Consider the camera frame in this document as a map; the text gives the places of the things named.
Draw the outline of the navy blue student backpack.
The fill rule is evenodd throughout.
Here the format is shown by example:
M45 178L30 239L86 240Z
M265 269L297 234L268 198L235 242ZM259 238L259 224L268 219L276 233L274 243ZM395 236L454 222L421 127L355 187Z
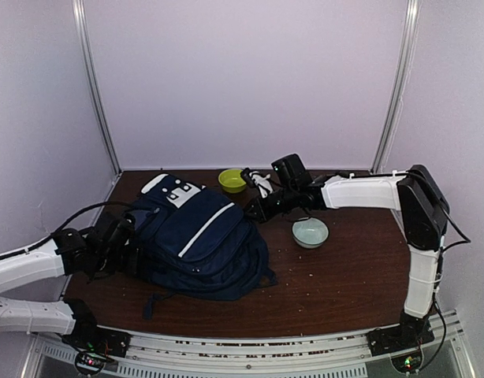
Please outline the navy blue student backpack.
M225 195L160 173L133 204L138 211L130 246L143 253L134 277L166 290L147 300L144 319L151 319L156 302L174 295L235 301L277 284L266 241Z

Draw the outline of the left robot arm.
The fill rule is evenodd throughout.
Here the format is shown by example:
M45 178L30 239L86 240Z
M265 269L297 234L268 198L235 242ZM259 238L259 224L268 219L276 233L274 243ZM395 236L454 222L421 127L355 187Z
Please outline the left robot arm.
M89 282L103 280L133 267L130 247L138 207L122 202L126 211L106 230L95 226L76 230L69 218L47 237L32 245L0 254L0 333L53 333L72 348L103 358L123 358L131 336L100 327L80 299L33 302L3 297L3 293L36 281L82 272Z

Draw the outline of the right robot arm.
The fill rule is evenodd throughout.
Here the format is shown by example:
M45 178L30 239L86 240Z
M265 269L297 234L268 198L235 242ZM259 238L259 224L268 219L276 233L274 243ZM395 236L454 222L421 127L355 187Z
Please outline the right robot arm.
M433 341L429 326L431 307L442 278L445 235L454 227L449 204L428 169L413 165L406 171L357 175L338 172L314 178L297 154L272 164L279 181L274 182L250 168L240 174L259 191L245 207L252 220L264 223L295 208L326 210L377 208L400 212L404 238L411 254L408 293L400 322L367 334L374 356L417 348Z

